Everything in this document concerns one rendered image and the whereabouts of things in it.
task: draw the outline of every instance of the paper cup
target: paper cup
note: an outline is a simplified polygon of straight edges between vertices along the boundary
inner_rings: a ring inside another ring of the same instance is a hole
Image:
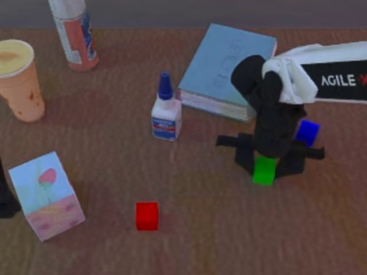
[[[0,41],[0,96],[17,119],[31,123],[45,113],[34,50],[21,40]]]

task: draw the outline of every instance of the red logo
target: red logo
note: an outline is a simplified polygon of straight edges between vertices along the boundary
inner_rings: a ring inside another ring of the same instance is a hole
[[[367,74],[360,74],[358,81],[362,83],[362,86],[367,86]]]

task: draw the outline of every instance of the blue bottle cap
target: blue bottle cap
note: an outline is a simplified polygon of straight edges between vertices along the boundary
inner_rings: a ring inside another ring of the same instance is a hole
[[[173,89],[171,85],[170,75],[167,72],[161,73],[159,82],[158,97],[161,100],[170,100],[173,97]]]

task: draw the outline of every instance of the white bottle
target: white bottle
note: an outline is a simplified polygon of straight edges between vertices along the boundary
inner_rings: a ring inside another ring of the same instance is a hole
[[[161,73],[157,100],[151,111],[153,135],[175,141],[181,130],[181,101],[174,98],[170,75]]]

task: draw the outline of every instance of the blue block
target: blue block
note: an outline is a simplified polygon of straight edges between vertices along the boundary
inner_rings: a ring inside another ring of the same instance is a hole
[[[295,140],[306,142],[308,147],[314,145],[320,125],[307,120],[302,120]]]

